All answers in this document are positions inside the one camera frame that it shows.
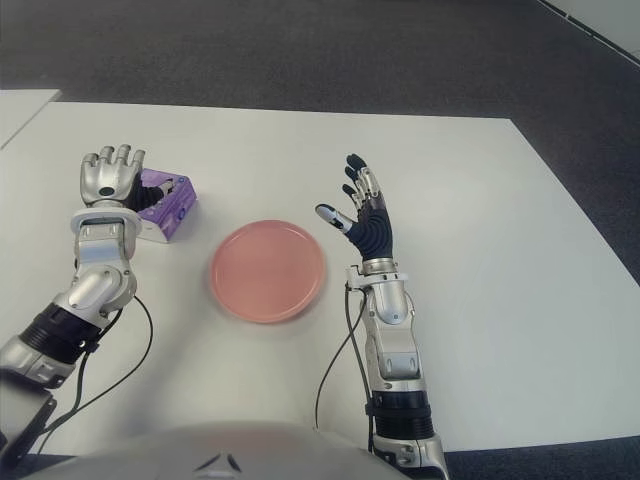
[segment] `tissue box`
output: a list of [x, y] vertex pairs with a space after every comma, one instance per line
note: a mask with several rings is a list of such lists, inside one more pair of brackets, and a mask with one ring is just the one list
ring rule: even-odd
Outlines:
[[196, 192], [191, 180], [183, 175], [145, 168], [141, 178], [143, 186], [161, 187], [168, 193], [155, 205], [138, 212], [142, 219], [138, 237], [167, 243], [196, 201]]

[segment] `white table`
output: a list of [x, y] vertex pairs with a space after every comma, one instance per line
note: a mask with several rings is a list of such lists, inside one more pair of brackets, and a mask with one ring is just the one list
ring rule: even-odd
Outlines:
[[59, 90], [0, 90], [0, 149], [59, 96]]
[[[191, 177], [199, 202], [173, 243], [138, 242], [139, 295], [156, 323], [147, 363], [47, 451], [82, 454], [212, 419], [311, 426], [316, 387], [346, 331], [343, 270], [358, 260], [313, 207], [351, 211], [340, 192], [350, 152], [369, 161], [387, 199], [445, 449], [640, 433], [640, 289], [508, 120], [49, 104], [0, 164], [0, 338], [66, 288], [80, 160], [124, 142], [147, 150], [148, 167]], [[206, 281], [225, 236], [265, 218], [302, 226], [327, 254], [319, 301], [279, 326], [233, 318]], [[119, 378], [146, 339], [132, 304], [89, 362], [86, 394]], [[347, 351], [320, 422], [364, 445], [359, 381]], [[62, 413], [73, 379], [56, 395]]]

